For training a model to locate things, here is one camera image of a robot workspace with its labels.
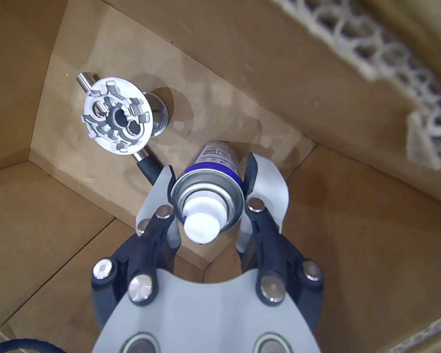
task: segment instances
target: corrugated cardboard edge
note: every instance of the corrugated cardboard edge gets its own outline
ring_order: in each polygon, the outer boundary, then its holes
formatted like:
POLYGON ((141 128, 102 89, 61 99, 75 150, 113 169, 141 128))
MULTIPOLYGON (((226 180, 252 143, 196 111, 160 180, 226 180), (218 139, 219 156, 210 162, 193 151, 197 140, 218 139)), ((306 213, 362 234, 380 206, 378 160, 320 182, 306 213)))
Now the corrugated cardboard edge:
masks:
POLYGON ((441 351, 441 338, 438 338, 439 336, 441 336, 441 318, 431 323, 419 333, 407 338, 390 350, 387 350, 385 353, 404 353, 410 351, 414 353, 437 353, 441 351), (427 348, 423 347, 424 342, 429 343, 427 348), (422 346, 423 348, 412 350, 417 346, 422 346))
POLYGON ((355 0, 272 0, 368 81, 387 79, 415 102, 407 158, 441 169, 441 82, 409 47, 355 0))

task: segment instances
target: metal cylinder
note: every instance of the metal cylinder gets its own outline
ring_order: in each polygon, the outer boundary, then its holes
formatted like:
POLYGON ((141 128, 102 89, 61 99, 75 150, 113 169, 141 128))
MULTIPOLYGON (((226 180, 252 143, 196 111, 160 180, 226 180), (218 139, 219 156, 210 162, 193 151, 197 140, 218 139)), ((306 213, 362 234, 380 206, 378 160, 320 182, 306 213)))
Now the metal cylinder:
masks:
POLYGON ((154 93, 143 92, 145 98, 152 109, 154 119, 154 127, 152 129, 152 137, 160 135, 168 126, 169 114, 165 102, 154 93))
POLYGON ((93 84, 96 83, 93 74, 88 71, 78 73, 78 75, 76 76, 76 81, 79 83, 85 93, 88 93, 91 90, 93 84))

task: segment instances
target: black cable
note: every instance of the black cable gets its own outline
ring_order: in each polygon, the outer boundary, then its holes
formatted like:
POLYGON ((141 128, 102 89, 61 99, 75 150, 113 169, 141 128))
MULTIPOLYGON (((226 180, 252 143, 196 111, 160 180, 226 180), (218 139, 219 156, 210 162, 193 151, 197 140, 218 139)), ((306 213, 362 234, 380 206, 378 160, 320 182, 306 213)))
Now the black cable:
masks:
POLYGON ((0 353, 12 352, 17 349, 30 349, 39 353, 65 353, 50 342, 32 338, 11 339, 0 343, 0 353))

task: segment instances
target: metal shaft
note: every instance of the metal shaft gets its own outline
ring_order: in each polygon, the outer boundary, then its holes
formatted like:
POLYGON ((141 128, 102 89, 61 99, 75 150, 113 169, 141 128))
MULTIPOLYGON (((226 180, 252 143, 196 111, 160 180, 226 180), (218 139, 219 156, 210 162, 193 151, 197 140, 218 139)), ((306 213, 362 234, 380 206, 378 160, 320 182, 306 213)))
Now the metal shaft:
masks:
POLYGON ((160 163, 160 160, 157 158, 157 156, 154 154, 154 152, 150 149, 149 146, 145 146, 140 151, 133 153, 133 157, 137 163, 142 161, 148 156, 153 156, 157 160, 157 162, 160 163))
POLYGON ((76 76, 76 81, 80 84, 85 93, 88 93, 96 82, 91 72, 80 72, 76 76))

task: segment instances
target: metal rod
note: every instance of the metal rod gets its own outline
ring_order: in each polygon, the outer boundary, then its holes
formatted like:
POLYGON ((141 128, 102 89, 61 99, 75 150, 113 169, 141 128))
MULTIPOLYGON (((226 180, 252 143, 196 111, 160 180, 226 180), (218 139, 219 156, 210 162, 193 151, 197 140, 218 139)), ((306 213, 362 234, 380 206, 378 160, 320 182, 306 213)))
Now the metal rod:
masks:
POLYGON ((91 72, 80 72, 76 76, 76 81, 80 84, 85 93, 88 93, 96 82, 91 72))

